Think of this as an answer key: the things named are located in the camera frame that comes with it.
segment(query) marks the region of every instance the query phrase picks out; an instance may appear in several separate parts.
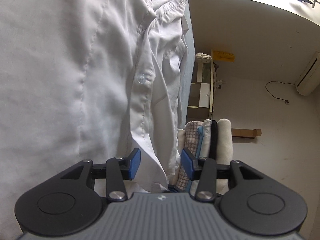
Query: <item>white wall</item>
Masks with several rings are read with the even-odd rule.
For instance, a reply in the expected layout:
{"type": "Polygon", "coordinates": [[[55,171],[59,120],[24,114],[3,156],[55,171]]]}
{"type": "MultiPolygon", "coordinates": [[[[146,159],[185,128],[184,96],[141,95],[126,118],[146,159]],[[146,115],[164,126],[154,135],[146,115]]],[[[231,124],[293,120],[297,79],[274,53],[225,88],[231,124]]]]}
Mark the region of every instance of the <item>white wall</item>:
{"type": "Polygon", "coordinates": [[[262,130],[256,139],[234,138],[234,158],[303,196],[308,216],[300,233],[307,239],[320,191],[320,126],[313,97],[300,96],[291,85],[270,84],[270,92],[289,100],[286,105],[267,93],[264,81],[232,77],[222,69],[218,75],[227,83],[216,92],[214,119],[262,130]]]}

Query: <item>blue gripper pad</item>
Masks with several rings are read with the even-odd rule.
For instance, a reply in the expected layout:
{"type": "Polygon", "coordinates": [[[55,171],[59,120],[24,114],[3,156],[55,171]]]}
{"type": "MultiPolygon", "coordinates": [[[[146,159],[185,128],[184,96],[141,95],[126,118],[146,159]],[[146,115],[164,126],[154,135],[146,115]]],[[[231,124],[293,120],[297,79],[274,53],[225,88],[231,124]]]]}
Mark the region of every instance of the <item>blue gripper pad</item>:
{"type": "Polygon", "coordinates": [[[188,154],[183,149],[181,151],[181,164],[190,180],[194,180],[194,169],[192,166],[192,160],[189,158],[188,154]]]}
{"type": "Polygon", "coordinates": [[[130,167],[129,167],[129,179],[134,179],[141,162],[141,150],[139,148],[135,148],[132,151],[132,153],[130,153],[129,157],[131,157],[132,154],[133,154],[133,157],[130,160],[130,167]]]}

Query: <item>checkered towel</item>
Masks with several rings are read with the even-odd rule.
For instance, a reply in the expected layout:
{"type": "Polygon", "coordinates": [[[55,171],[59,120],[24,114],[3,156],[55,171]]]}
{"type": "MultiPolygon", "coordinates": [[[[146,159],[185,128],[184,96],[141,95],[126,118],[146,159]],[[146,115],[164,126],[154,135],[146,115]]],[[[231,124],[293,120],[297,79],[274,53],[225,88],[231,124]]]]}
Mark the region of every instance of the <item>checkered towel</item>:
{"type": "MultiPolygon", "coordinates": [[[[198,148],[199,138],[200,138],[200,135],[198,133],[198,127],[202,125],[203,125],[203,122],[193,121],[193,122],[188,122],[184,128],[186,131],[186,140],[185,140],[184,147],[188,148],[194,156],[196,156],[196,151],[198,148]]],[[[181,190],[185,190],[188,185],[188,182],[189,182],[188,176],[184,171],[184,168],[181,167],[176,186],[181,190]]]]}

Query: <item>cardboard box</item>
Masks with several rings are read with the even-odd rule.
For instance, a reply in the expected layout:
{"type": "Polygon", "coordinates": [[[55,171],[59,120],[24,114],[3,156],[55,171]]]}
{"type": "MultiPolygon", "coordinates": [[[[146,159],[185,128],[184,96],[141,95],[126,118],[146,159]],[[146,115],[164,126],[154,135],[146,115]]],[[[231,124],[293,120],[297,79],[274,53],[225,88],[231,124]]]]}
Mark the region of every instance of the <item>cardboard box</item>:
{"type": "Polygon", "coordinates": [[[241,138],[255,138],[256,136],[261,136],[260,129],[231,129],[232,137],[241,137],[241,138]]]}

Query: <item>ceiling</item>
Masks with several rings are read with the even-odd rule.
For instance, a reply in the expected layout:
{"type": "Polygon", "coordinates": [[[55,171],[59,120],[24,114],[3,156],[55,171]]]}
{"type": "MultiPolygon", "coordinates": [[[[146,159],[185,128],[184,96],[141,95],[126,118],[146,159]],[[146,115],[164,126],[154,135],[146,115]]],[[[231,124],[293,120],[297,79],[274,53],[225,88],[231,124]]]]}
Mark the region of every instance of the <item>ceiling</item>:
{"type": "Polygon", "coordinates": [[[286,10],[251,0],[189,0],[189,5],[196,52],[235,54],[234,63],[217,62],[232,76],[295,82],[320,52],[320,26],[286,10]]]}

